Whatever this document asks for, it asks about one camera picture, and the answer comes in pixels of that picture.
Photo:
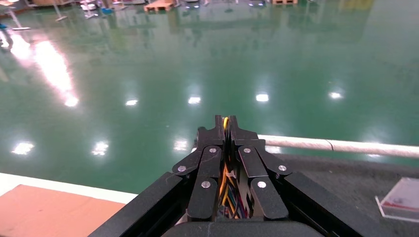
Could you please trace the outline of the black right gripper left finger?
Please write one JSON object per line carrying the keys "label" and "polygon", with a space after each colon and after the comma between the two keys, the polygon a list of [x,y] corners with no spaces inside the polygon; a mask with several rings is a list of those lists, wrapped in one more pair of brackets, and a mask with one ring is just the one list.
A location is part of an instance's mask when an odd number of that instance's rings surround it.
{"label": "black right gripper left finger", "polygon": [[172,167],[192,188],[186,207],[188,220],[211,220],[217,212],[225,134],[222,116],[216,115],[214,120],[214,128],[198,129],[196,150]]}

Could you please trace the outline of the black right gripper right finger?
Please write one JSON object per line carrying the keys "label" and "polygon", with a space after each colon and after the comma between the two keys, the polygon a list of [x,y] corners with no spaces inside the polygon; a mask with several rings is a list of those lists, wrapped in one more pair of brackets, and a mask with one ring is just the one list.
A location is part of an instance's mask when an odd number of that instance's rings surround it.
{"label": "black right gripper right finger", "polygon": [[247,218],[287,219],[289,211],[274,183],[290,175],[292,169],[266,151],[266,142],[257,133],[241,129],[236,116],[229,116],[229,143]]}

